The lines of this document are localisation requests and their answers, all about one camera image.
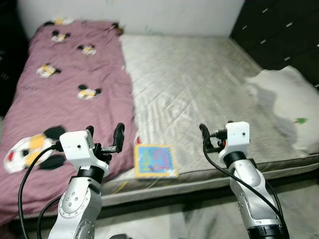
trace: gray floor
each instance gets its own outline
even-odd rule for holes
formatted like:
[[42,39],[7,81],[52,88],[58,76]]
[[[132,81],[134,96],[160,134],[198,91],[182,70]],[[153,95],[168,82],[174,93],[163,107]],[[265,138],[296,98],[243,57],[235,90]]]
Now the gray floor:
[[[277,187],[291,239],[319,239],[316,180]],[[247,239],[234,197],[178,204],[98,220],[95,239]]]

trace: black cable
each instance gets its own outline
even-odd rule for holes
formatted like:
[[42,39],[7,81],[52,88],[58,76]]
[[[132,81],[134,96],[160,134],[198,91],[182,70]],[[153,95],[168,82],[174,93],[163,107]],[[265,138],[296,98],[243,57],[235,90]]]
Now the black cable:
[[36,236],[38,239],[42,239],[42,235],[41,235],[41,220],[42,217],[45,213],[46,210],[48,210],[49,207],[51,207],[53,204],[55,204],[56,202],[58,202],[60,200],[60,198],[62,197],[62,195],[58,196],[57,198],[53,199],[51,202],[49,202],[40,212],[39,218],[38,218],[38,223],[37,223],[37,227],[36,227]]
[[19,194],[18,194],[18,213],[19,213],[19,219],[20,219],[20,224],[21,224],[21,229],[22,229],[22,232],[23,232],[23,235],[25,237],[25,239],[30,239],[26,230],[25,230],[25,227],[24,227],[24,217],[23,217],[23,210],[22,210],[22,192],[23,192],[23,188],[24,188],[24,184],[32,170],[32,168],[35,166],[36,162],[39,160],[39,158],[44,155],[47,151],[49,150],[54,150],[55,149],[55,146],[51,146],[51,147],[48,147],[46,148],[44,151],[42,151],[35,159],[34,161],[31,163],[30,167],[28,168],[28,170],[26,171],[23,179],[22,179],[22,182],[20,184],[20,188],[19,188]]
[[226,174],[227,176],[231,177],[232,179],[236,180],[237,182],[241,183],[242,185],[244,185],[246,188],[248,188],[250,191],[252,191],[254,194],[256,194],[258,197],[260,197],[260,199],[262,199],[278,216],[278,218],[280,219],[281,223],[283,224],[283,229],[285,230],[285,234],[287,236],[287,239],[290,239],[289,237],[289,232],[288,232],[288,228],[284,219],[284,216],[278,211],[278,209],[271,203],[269,202],[261,193],[259,193],[257,190],[255,190],[254,188],[252,188],[250,185],[248,185],[247,183],[245,183],[243,180],[241,180],[240,178],[237,178],[236,176],[234,176],[233,174],[231,174],[230,172],[228,172],[227,170],[219,167],[216,163],[214,163],[208,156],[207,151],[206,151],[206,144],[209,138],[211,137],[215,137],[215,135],[211,134],[209,137],[206,137],[204,139],[203,142],[203,152],[204,155],[206,157],[206,159],[208,160],[208,162],[213,165],[216,169],[218,169],[219,171],[223,172],[224,174]]
[[276,204],[277,204],[279,213],[283,216],[284,215],[283,214],[283,209],[281,208],[281,204],[280,204],[280,201],[279,201],[277,193],[275,192],[273,186],[271,186],[271,184],[267,180],[266,180],[266,184],[269,187],[269,189],[272,192],[272,194],[274,195],[274,198],[276,200]]

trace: mattress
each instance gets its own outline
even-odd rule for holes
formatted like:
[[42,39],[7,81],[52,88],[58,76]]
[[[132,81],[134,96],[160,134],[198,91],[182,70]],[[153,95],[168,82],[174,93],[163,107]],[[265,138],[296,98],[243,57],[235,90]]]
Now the mattress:
[[[226,186],[227,177],[202,152],[204,123],[213,131],[228,120],[250,124],[248,156],[266,178],[319,167],[318,155],[301,158],[244,86],[261,69],[228,38],[123,35],[126,71],[133,80],[135,122],[142,143],[171,144],[179,177],[135,177],[133,169],[103,185],[103,205]],[[219,165],[217,154],[210,157]]]

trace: book cover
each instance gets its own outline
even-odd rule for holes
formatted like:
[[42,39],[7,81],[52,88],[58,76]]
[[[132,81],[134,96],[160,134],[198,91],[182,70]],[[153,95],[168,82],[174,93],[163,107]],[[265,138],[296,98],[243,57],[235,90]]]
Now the book cover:
[[178,176],[170,145],[138,144],[134,149],[138,178],[175,178]]

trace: wrinkled bedsheet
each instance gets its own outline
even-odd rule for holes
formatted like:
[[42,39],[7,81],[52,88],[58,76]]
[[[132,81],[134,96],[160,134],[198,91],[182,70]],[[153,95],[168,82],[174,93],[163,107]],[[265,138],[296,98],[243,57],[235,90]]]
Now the wrinkled bedsheet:
[[[41,138],[45,130],[58,125],[66,131],[93,125],[94,141],[108,146],[117,123],[123,122],[124,147],[113,156],[109,179],[133,167],[132,82],[123,70],[118,37],[116,24],[108,21],[45,24],[37,31],[5,117],[0,145],[0,225],[17,216],[18,189],[26,170],[10,173],[4,165],[15,159],[8,152],[22,138],[37,134],[36,139]],[[68,162],[54,170],[35,167],[23,192],[24,212],[39,212],[66,190],[74,174]]]

